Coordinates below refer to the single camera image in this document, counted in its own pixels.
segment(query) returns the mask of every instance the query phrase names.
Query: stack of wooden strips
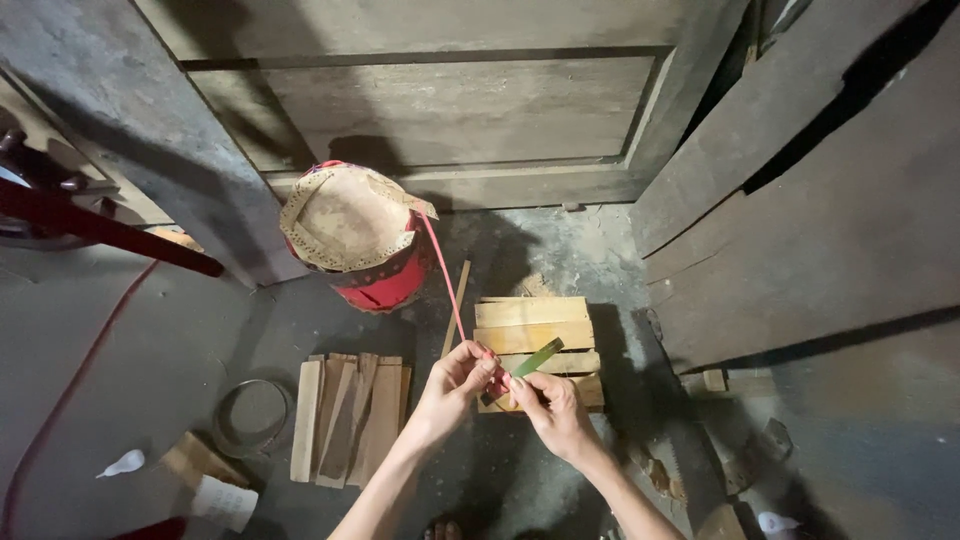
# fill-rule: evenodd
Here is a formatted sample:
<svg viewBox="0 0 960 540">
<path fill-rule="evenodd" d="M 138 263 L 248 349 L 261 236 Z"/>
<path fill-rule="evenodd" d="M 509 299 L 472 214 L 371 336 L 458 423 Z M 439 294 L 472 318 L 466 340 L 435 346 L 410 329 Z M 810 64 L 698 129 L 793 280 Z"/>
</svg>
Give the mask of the stack of wooden strips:
<svg viewBox="0 0 960 540">
<path fill-rule="evenodd" d="M 331 354 L 300 366 L 290 479 L 361 489 L 406 420 L 410 368 L 399 356 Z"/>
<path fill-rule="evenodd" d="M 473 338 L 496 351 L 508 372 L 556 337 L 564 341 L 564 351 L 551 356 L 539 371 L 569 377 L 587 409 L 602 410 L 603 387 L 596 373 L 600 355 L 593 350 L 586 298 L 482 297 L 476 305 Z M 489 406 L 477 403 L 480 412 L 522 410 L 510 407 L 509 394 Z"/>
</svg>

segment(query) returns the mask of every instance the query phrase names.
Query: bare foot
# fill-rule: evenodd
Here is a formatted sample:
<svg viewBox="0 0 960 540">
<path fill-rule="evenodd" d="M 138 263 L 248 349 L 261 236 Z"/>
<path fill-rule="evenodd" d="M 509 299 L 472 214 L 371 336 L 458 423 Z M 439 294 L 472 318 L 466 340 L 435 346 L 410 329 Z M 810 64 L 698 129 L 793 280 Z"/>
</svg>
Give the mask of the bare foot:
<svg viewBox="0 0 960 540">
<path fill-rule="evenodd" d="M 437 523 L 423 533 L 423 540 L 464 540 L 460 526 L 451 522 Z"/>
</svg>

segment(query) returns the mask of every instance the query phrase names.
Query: right hand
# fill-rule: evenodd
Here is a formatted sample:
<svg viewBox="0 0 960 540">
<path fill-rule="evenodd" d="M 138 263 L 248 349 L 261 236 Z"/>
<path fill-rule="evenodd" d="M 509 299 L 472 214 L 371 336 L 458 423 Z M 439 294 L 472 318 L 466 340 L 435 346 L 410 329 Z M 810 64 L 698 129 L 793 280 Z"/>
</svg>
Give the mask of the right hand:
<svg viewBox="0 0 960 540">
<path fill-rule="evenodd" d="M 546 406 L 535 389 L 547 399 Z M 604 452 L 573 381 L 535 371 L 523 379 L 510 379 L 510 392 L 543 444 L 557 457 L 580 469 L 592 455 Z"/>
</svg>

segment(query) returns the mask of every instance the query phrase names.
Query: red hose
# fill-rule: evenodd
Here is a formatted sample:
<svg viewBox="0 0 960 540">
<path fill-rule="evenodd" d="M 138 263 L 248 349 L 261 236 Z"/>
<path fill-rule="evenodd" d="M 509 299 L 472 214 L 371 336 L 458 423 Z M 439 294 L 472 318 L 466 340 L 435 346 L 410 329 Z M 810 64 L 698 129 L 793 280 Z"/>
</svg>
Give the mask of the red hose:
<svg viewBox="0 0 960 540">
<path fill-rule="evenodd" d="M 136 289 L 140 288 L 140 285 L 144 282 L 144 280 L 147 279 L 147 276 L 154 271 L 154 268 L 156 268 L 158 263 L 158 260 L 154 260 L 147 265 L 143 272 L 140 272 L 140 275 L 137 276 L 130 286 L 127 287 L 127 290 L 123 293 L 123 296 L 120 297 L 120 300 L 117 301 L 117 304 L 113 307 L 113 311 L 110 312 L 109 317 L 107 317 L 107 321 L 100 328 L 100 332 L 97 333 L 96 339 L 93 340 L 93 344 L 90 345 L 90 349 L 86 352 L 86 356 L 84 356 L 84 359 L 80 362 L 80 365 L 77 367 L 77 371 L 74 372 L 73 378 L 70 379 L 70 382 L 66 385 L 66 388 L 63 389 L 63 393 L 60 394 L 60 397 L 54 404 L 54 408 L 50 411 L 50 414 L 47 415 L 46 420 L 44 420 L 43 424 L 40 425 L 40 429 L 36 432 L 36 435 L 34 435 L 34 440 L 30 441 L 30 444 L 27 445 L 27 450 L 23 451 L 23 455 L 16 464 L 16 469 L 13 470 L 13 478 L 11 479 L 10 487 L 7 488 L 7 494 L 4 497 L 3 522 L 0 523 L 0 538 L 3 540 L 12 539 L 12 524 L 13 516 L 15 515 L 16 510 L 17 497 L 20 495 L 20 490 L 23 488 L 23 482 L 27 478 L 27 473 L 30 472 L 30 468 L 34 464 L 34 460 L 39 455 L 40 449 L 43 448 L 47 437 L 50 435 L 50 430 L 57 422 L 57 419 L 60 417 L 63 409 L 66 407 L 66 404 L 70 402 L 70 398 L 73 397 L 73 393 L 77 390 L 77 387 L 80 386 L 80 383 L 84 380 L 86 373 L 90 369 L 90 365 L 93 363 L 93 358 L 103 346 L 110 329 L 113 328 L 113 323 L 116 322 L 117 316 L 123 312 L 132 294 L 136 292 Z"/>
</svg>

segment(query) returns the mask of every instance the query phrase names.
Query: sawdust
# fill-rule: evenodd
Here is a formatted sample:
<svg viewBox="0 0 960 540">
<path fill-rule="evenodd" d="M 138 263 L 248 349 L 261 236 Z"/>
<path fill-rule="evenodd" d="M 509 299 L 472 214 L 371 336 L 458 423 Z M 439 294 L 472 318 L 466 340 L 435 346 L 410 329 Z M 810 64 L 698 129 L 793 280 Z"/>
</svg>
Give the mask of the sawdust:
<svg viewBox="0 0 960 540">
<path fill-rule="evenodd" d="M 557 293 L 550 290 L 543 279 L 543 274 L 537 272 L 531 274 L 520 282 L 514 288 L 514 296 L 557 296 Z"/>
</svg>

